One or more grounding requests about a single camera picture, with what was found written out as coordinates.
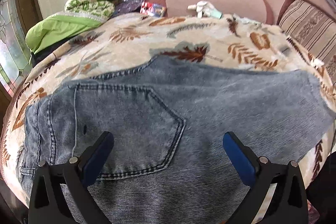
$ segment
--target small box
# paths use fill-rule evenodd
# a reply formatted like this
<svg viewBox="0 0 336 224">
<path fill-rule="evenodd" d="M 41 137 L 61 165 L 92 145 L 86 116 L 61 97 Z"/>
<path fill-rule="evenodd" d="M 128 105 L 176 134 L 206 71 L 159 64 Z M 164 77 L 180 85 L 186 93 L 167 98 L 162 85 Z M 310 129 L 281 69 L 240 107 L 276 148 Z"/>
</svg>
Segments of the small box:
<svg viewBox="0 0 336 224">
<path fill-rule="evenodd" d="M 140 13 L 153 17 L 163 17 L 166 9 L 166 7 L 163 7 L 159 4 L 144 1 L 141 5 Z"/>
</svg>

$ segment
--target light blue denim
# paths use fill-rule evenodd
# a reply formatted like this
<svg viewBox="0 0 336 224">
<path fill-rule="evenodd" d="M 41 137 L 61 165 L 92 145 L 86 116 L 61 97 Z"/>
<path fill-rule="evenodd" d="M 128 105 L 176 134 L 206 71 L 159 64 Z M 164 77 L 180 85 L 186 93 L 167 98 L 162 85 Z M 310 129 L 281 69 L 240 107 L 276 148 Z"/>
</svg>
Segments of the light blue denim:
<svg viewBox="0 0 336 224">
<path fill-rule="evenodd" d="M 248 191 L 222 148 L 224 133 L 235 132 L 257 156 L 287 164 L 303 158 L 334 118 L 307 72 L 156 56 L 137 68 L 70 81 L 28 107 L 18 175 L 30 195 L 40 160 L 65 163 L 110 131 L 115 146 L 89 190 L 112 223 L 217 224 Z"/>
</svg>

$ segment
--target denim seam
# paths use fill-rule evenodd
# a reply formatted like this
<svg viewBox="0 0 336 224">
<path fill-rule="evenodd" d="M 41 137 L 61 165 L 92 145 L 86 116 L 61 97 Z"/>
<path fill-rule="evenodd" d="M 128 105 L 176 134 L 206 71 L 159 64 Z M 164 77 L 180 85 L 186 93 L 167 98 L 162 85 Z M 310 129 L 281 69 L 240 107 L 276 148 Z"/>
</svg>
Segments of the denim seam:
<svg viewBox="0 0 336 224">
<path fill-rule="evenodd" d="M 55 157 L 56 157 L 56 141 L 55 141 L 55 133 L 53 130 L 53 125 L 51 124 L 51 99 L 52 96 L 49 98 L 48 103 L 47 103 L 47 108 L 46 108 L 46 117 L 47 117 L 47 124 L 48 124 L 48 129 L 50 133 L 50 157 L 49 157 L 49 163 L 50 165 L 55 164 Z"/>
<path fill-rule="evenodd" d="M 102 75 L 97 75 L 97 76 L 92 76 L 90 79 L 93 80 L 108 80 L 111 78 L 115 78 L 117 76 L 125 76 L 125 75 L 131 75 L 131 74 L 136 74 L 137 72 L 140 72 L 147 68 L 150 64 L 154 62 L 155 59 L 157 59 L 158 55 L 152 57 L 147 63 L 144 63 L 138 67 L 131 68 L 128 70 L 121 70 L 121 71 L 114 71 L 114 72 L 108 72 Z"/>
<path fill-rule="evenodd" d="M 21 175 L 35 176 L 35 172 L 36 172 L 35 168 L 21 167 L 20 169 Z"/>
<path fill-rule="evenodd" d="M 151 96 L 154 99 L 155 102 L 157 102 L 177 122 L 177 127 L 176 127 L 174 138 L 162 162 L 160 162 L 156 166 L 151 166 L 149 168 L 145 168 L 141 170 L 128 171 L 128 172 L 123 172 L 123 173 L 112 173 L 112 174 L 100 173 L 99 175 L 100 178 L 121 179 L 121 178 L 128 178 L 128 177 L 136 177 L 136 176 L 160 171 L 169 165 L 175 153 L 177 144 L 179 140 L 181 139 L 181 136 L 184 131 L 185 124 L 186 124 L 186 120 L 181 118 L 174 110 L 170 109 L 163 102 L 163 100 L 158 97 L 158 95 L 156 94 L 153 88 L 144 87 L 144 86 L 134 87 L 132 85 L 105 85 L 105 84 L 81 85 L 81 84 L 78 84 L 76 86 L 76 89 L 81 89 L 81 90 L 98 90 L 98 89 L 100 90 L 131 90 L 131 91 L 137 91 L 137 92 L 146 92 L 148 93 L 149 96 Z"/>
<path fill-rule="evenodd" d="M 38 166 L 38 163 L 40 161 L 40 156 L 41 156 L 41 133 L 39 131 L 39 125 L 38 125 L 38 122 L 37 122 L 37 114 L 39 112 L 39 102 L 36 104 L 36 115 L 35 115 L 35 122 L 36 122 L 36 130 L 37 130 L 37 133 L 39 135 L 39 142 L 38 142 L 38 148 L 37 148 L 37 162 L 36 162 L 36 166 Z"/>
<path fill-rule="evenodd" d="M 73 111 L 74 111 L 74 116 L 75 116 L 75 136 L 77 134 L 76 91 L 77 91 L 77 89 L 73 90 Z M 76 144 L 77 144 L 77 138 L 75 137 L 75 145 L 72 148 L 72 152 L 71 152 L 72 155 L 74 154 L 74 150 L 75 150 Z"/>
</svg>

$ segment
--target jeans back pocket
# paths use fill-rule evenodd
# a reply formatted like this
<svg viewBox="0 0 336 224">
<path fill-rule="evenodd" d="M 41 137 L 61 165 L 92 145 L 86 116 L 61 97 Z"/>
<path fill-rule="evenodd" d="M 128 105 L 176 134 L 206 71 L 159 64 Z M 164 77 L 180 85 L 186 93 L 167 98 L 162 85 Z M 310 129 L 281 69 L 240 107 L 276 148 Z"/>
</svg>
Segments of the jeans back pocket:
<svg viewBox="0 0 336 224">
<path fill-rule="evenodd" d="M 146 86 L 83 84 L 74 92 L 76 123 L 72 156 L 80 156 L 103 131 L 114 148 L 99 179 L 153 173 L 169 165 L 185 121 Z"/>
</svg>

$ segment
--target blue gripper pad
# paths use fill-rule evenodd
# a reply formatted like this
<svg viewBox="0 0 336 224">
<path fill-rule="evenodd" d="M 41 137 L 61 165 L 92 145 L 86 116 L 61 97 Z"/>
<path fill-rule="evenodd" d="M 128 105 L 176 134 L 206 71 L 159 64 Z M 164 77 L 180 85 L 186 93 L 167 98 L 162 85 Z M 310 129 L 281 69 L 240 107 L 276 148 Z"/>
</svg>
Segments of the blue gripper pad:
<svg viewBox="0 0 336 224">
<path fill-rule="evenodd" d="M 84 187 L 93 185 L 96 182 L 107 158 L 109 157 L 114 145 L 113 134 L 103 132 L 92 147 L 92 155 L 83 168 L 82 184 Z"/>
<path fill-rule="evenodd" d="M 243 144 L 232 132 L 227 132 L 223 137 L 223 148 L 235 167 L 242 182 L 252 187 L 256 180 L 255 169 L 243 152 Z"/>
</svg>

